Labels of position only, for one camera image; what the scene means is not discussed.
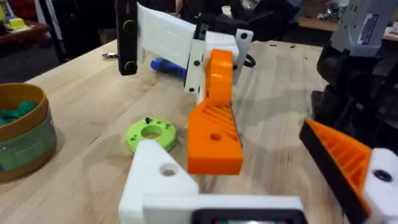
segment sticker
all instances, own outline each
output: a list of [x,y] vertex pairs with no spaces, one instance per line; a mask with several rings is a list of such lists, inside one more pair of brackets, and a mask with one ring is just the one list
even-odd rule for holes
[[373,29],[376,26],[376,22],[379,19],[378,14],[371,14],[369,13],[366,18],[365,22],[362,25],[361,32],[359,33],[357,44],[366,45],[369,43]]
[[16,138],[0,142],[0,172],[28,164],[57,143],[51,115],[34,129]]

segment yellow object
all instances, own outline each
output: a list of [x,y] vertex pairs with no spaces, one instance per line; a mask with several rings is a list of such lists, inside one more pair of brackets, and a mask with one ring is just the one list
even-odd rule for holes
[[6,21],[6,15],[5,15],[1,5],[0,5],[0,21],[3,21],[3,22]]
[[24,20],[21,18],[13,18],[10,19],[9,22],[10,22],[9,28],[12,30],[18,30],[27,27],[27,25],[25,25]]

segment blue marker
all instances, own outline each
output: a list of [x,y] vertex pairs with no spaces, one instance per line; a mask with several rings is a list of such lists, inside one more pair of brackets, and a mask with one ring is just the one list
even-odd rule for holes
[[156,72],[163,72],[176,77],[184,78],[187,76],[187,70],[180,67],[173,62],[169,62],[164,58],[157,58],[150,63],[150,67],[156,70]]

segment wooden tabletop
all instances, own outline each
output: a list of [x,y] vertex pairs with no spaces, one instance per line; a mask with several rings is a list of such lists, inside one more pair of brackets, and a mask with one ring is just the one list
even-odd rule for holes
[[[325,86],[316,69],[320,51],[282,42],[252,44],[257,65],[244,68],[233,90],[244,151],[241,173],[208,177],[207,193],[298,195],[309,223],[341,223],[340,206],[299,140],[311,91]],[[58,149],[37,172],[0,185],[0,223],[117,223],[132,161],[124,136],[148,116],[176,126],[171,155],[186,167],[187,116],[195,96],[183,92],[182,80],[151,70],[150,56],[137,75],[121,76],[116,60],[102,59],[108,52],[116,52],[116,42],[29,81],[48,95]]]
[[6,35],[0,35],[0,44],[5,44],[10,41],[24,40],[32,37],[37,37],[38,35],[42,35],[48,31],[50,31],[50,26],[45,24],[39,24],[34,21],[25,21],[27,26],[30,26],[32,29],[25,30],[21,32],[15,33],[7,33]]

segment green ring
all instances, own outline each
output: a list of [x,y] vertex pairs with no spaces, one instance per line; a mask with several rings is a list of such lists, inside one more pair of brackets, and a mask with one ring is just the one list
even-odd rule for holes
[[153,140],[157,141],[167,152],[170,152],[177,143],[177,132],[172,123],[159,119],[149,118],[149,123],[140,120],[133,124],[126,134],[127,145],[132,153],[136,153],[137,145],[141,140],[147,139],[148,134],[159,134]]

